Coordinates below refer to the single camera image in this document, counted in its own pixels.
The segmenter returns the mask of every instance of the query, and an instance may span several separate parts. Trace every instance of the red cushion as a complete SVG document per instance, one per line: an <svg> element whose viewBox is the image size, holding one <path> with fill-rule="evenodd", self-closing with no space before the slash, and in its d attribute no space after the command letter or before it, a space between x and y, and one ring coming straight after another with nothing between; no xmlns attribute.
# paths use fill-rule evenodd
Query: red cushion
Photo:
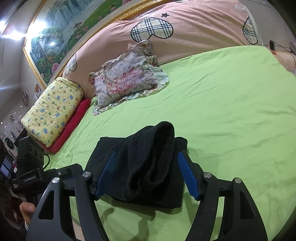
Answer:
<svg viewBox="0 0 296 241"><path fill-rule="evenodd" d="M62 131L61 135L55 140L55 142L50 147L46 148L49 152L56 154L62 148L62 146L64 145L66 140L69 138L71 133L80 123L85 112L89 108L90 103L91 103L91 99L82 100L79 103L75 112L69 119L68 123L65 125L65 128Z"/></svg>

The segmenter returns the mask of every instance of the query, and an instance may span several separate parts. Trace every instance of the human hand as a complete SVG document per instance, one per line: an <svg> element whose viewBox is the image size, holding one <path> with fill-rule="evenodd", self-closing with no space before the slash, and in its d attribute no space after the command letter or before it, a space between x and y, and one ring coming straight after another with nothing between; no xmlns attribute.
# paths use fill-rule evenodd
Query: human hand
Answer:
<svg viewBox="0 0 296 241"><path fill-rule="evenodd" d="M25 220L25 222L27 223L27 225L29 225L31 223L31 216L30 213L35 212L36 206L33 203L29 203L29 202L22 202L20 205L20 212L22 213L22 216Z"/></svg>

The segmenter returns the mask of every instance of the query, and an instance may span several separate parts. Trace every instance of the plaid heart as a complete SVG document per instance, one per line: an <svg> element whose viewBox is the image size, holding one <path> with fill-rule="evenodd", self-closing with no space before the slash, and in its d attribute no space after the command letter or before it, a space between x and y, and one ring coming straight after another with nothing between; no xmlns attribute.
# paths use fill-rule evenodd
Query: plaid heart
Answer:
<svg viewBox="0 0 296 241"><path fill-rule="evenodd" d="M76 62L76 53L73 55L73 57L69 60L65 67L65 75L68 75L70 71L75 71L77 69L77 62Z"/></svg>
<svg viewBox="0 0 296 241"><path fill-rule="evenodd" d="M136 42L141 42L155 36L160 39L167 39L174 32L173 26L159 18L146 18L134 26L131 30L131 37Z"/></svg>
<svg viewBox="0 0 296 241"><path fill-rule="evenodd" d="M252 45L255 45L258 43L256 31L254 29L253 23L248 17L246 22L244 23L244 26L242 28L242 32L244 33L245 38L248 40L248 42Z"/></svg>

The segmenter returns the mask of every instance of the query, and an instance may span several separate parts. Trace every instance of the yellow patterned pillow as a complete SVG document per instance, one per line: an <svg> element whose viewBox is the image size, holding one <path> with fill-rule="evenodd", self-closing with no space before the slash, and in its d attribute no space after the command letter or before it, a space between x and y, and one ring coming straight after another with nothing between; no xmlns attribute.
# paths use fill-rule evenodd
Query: yellow patterned pillow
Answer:
<svg viewBox="0 0 296 241"><path fill-rule="evenodd" d="M63 77L53 81L22 118L26 130L50 147L83 97L81 87Z"/></svg>

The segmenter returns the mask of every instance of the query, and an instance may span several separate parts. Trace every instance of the black folded clothing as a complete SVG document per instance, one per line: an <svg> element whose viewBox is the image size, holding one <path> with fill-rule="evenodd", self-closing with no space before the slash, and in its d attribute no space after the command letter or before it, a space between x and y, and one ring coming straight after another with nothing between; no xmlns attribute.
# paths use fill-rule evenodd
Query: black folded clothing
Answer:
<svg viewBox="0 0 296 241"><path fill-rule="evenodd" d="M174 135L173 125L163 121L126 138L102 137L85 170L91 171L114 150L118 163L106 194L123 202L180 207L184 181L177 154L187 149L187 140Z"/></svg>

